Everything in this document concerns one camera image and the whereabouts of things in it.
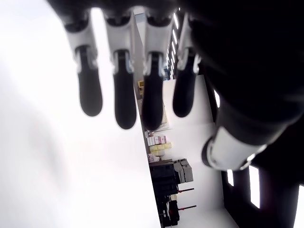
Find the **cardboard box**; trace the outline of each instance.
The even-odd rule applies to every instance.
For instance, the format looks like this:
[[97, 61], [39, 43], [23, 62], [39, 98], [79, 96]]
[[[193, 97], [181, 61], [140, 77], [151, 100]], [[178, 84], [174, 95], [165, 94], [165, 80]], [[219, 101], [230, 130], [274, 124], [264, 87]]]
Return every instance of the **cardboard box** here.
[[161, 144], [161, 138], [159, 136], [154, 137], [155, 145]]
[[157, 146], [150, 146], [150, 151], [156, 151], [157, 150]]
[[164, 146], [165, 146], [165, 149], [172, 148], [171, 142], [167, 142], [166, 144], [164, 144]]
[[157, 146], [157, 150], [161, 151], [165, 149], [165, 146], [163, 144], [160, 145], [156, 145]]
[[161, 136], [161, 144], [167, 143], [166, 136]]

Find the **white wall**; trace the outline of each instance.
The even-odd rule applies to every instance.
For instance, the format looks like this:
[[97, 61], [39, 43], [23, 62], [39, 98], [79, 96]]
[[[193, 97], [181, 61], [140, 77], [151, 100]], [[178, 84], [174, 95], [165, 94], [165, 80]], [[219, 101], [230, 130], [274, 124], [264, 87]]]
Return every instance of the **white wall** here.
[[205, 166], [201, 161], [201, 150], [212, 135], [215, 125], [203, 76], [197, 76], [193, 108], [185, 118], [173, 112], [172, 100], [176, 80], [164, 81], [163, 101], [170, 130], [155, 135], [165, 135], [172, 143], [164, 159], [186, 158], [192, 167], [193, 182], [179, 185], [179, 189], [195, 188], [177, 195], [179, 208], [197, 205], [196, 208], [180, 211], [180, 228], [234, 228], [235, 223], [223, 205], [221, 173]]
[[136, 24], [137, 24], [137, 28], [138, 28], [139, 34], [141, 36], [141, 39], [142, 39], [142, 45], [144, 46], [144, 44], [145, 44], [145, 32], [146, 32], [145, 14], [144, 14], [144, 12], [141, 12], [141, 11], [137, 11], [137, 12], [140, 12], [140, 14], [135, 15]]
[[136, 6], [136, 7], [134, 7], [133, 12], [135, 15], [144, 13], [144, 7]]
[[138, 81], [143, 81], [143, 43], [141, 40], [141, 34], [139, 33], [139, 29], [137, 27], [136, 21], [135, 25], [135, 33], [134, 33], [134, 74], [133, 74], [133, 84], [135, 88], [135, 94], [137, 99], [141, 99], [141, 96], [138, 91]]
[[226, 209], [203, 214], [184, 210], [180, 211], [180, 220], [176, 228], [238, 228], [238, 226]]
[[115, 121], [104, 19], [98, 9], [92, 14], [104, 98], [97, 117], [87, 117], [81, 110], [68, 41], [45, 1], [0, 2], [0, 61], [23, 98], [46, 117], [62, 144], [59, 158], [70, 227], [139, 228], [144, 224], [157, 228], [160, 224], [140, 118], [137, 113], [135, 126], [128, 131]]

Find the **stacked boxes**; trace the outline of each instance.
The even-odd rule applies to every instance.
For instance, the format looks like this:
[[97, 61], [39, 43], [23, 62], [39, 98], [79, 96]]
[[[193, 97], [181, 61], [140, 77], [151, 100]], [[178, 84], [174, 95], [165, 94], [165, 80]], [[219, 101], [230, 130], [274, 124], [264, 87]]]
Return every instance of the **stacked boxes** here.
[[165, 155], [165, 149], [172, 148], [171, 142], [167, 142], [166, 136], [147, 137], [150, 153], [155, 156]]
[[143, 97], [144, 81], [137, 81], [139, 94]]
[[174, 170], [179, 174], [181, 183], [193, 181], [192, 168], [187, 159], [174, 161]]

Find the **window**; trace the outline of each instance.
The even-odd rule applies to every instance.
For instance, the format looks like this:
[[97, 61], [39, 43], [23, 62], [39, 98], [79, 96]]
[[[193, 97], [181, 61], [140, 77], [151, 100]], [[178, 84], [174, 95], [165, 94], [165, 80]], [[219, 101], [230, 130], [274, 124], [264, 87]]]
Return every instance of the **window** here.
[[294, 228], [304, 227], [303, 215], [304, 215], [304, 186], [300, 185], [298, 206], [296, 209], [296, 215], [295, 215], [295, 220], [294, 220]]
[[175, 47], [174, 47], [173, 41], [172, 41], [172, 49], [173, 49], [173, 51], [174, 51], [174, 54], [176, 54], [176, 51], [175, 51]]
[[175, 63], [173, 51], [171, 52], [171, 54], [172, 54], [173, 63]]
[[174, 21], [175, 21], [175, 25], [176, 25], [176, 28], [179, 29], [179, 22], [177, 20], [177, 17], [175, 15], [175, 13], [173, 13], [173, 17], [174, 17]]
[[251, 202], [260, 208], [260, 177], [258, 168], [249, 166]]
[[229, 183], [231, 186], [234, 186], [232, 170], [227, 170], [227, 175], [228, 175], [228, 183]]
[[215, 90], [214, 90], [214, 95], [215, 95], [215, 101], [217, 102], [217, 106], [219, 108], [219, 105], [220, 105], [219, 95]]
[[174, 30], [172, 30], [172, 33], [173, 33], [173, 38], [174, 38], [175, 44], [177, 44], [177, 39], [176, 39], [176, 35], [175, 35]]
[[171, 63], [172, 63], [171, 67], [172, 67], [173, 70], [174, 70], [174, 64], [173, 64], [173, 60], [172, 60], [172, 59], [171, 59]]

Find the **dark wall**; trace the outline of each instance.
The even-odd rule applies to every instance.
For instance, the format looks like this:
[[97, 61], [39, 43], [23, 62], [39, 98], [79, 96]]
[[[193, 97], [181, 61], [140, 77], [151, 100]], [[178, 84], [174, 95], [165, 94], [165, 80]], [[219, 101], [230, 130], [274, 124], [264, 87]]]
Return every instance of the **dark wall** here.
[[250, 202], [248, 169], [233, 173], [234, 187], [222, 172], [225, 207], [240, 228], [293, 228], [304, 183], [303, 130], [301, 118], [253, 160], [259, 168], [260, 209]]

